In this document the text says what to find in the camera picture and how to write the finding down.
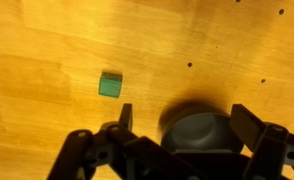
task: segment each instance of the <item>green block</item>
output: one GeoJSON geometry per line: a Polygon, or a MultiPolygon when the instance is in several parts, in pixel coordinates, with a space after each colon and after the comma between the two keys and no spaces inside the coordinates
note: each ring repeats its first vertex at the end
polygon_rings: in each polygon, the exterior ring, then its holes
{"type": "Polygon", "coordinates": [[[122,78],[122,75],[103,73],[99,81],[99,95],[118,98],[122,78]]]}

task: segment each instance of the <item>wooden surface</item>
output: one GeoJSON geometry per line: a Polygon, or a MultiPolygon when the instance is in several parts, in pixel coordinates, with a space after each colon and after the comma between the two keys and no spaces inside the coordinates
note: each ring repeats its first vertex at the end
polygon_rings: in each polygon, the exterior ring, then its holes
{"type": "Polygon", "coordinates": [[[0,0],[0,179],[45,179],[69,132],[123,103],[159,142],[161,113],[189,100],[294,133],[294,0],[0,0]],[[119,99],[98,95],[102,71],[123,74],[119,99]]]}

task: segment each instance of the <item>dark spot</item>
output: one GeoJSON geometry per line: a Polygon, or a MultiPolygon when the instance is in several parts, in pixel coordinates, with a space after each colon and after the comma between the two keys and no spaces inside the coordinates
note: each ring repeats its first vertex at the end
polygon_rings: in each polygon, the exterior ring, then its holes
{"type": "Polygon", "coordinates": [[[281,10],[279,10],[279,15],[283,15],[284,14],[284,12],[285,12],[285,10],[284,9],[281,9],[281,10]]]}
{"type": "Polygon", "coordinates": [[[99,159],[106,159],[107,155],[108,155],[107,152],[102,151],[102,152],[99,153],[98,158],[99,159]]]}
{"type": "Polygon", "coordinates": [[[95,164],[97,163],[97,159],[91,159],[88,161],[89,164],[95,164]]]}
{"type": "Polygon", "coordinates": [[[294,159],[294,152],[289,152],[289,153],[287,153],[287,157],[288,157],[289,159],[294,159]]]}

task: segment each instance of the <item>wooden floor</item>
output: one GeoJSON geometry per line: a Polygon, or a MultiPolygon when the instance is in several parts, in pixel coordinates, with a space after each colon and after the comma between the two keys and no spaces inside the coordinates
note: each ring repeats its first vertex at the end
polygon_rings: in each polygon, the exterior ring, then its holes
{"type": "Polygon", "coordinates": [[[294,0],[0,0],[0,180],[45,179],[69,132],[123,103],[159,142],[162,112],[190,100],[294,133],[294,0]],[[119,99],[98,95],[102,71],[123,74],[119,99]]]}

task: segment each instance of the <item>screw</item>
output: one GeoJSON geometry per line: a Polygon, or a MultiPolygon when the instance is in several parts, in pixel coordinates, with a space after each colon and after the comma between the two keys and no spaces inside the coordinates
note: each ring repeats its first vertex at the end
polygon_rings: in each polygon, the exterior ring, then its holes
{"type": "Polygon", "coordinates": [[[87,133],[84,131],[78,133],[78,137],[84,137],[86,135],[87,135],[87,133]]]}
{"type": "Polygon", "coordinates": [[[283,128],[279,126],[273,126],[273,129],[275,129],[276,131],[283,131],[283,128]]]}
{"type": "Polygon", "coordinates": [[[200,180],[197,176],[189,176],[187,180],[200,180]]]}

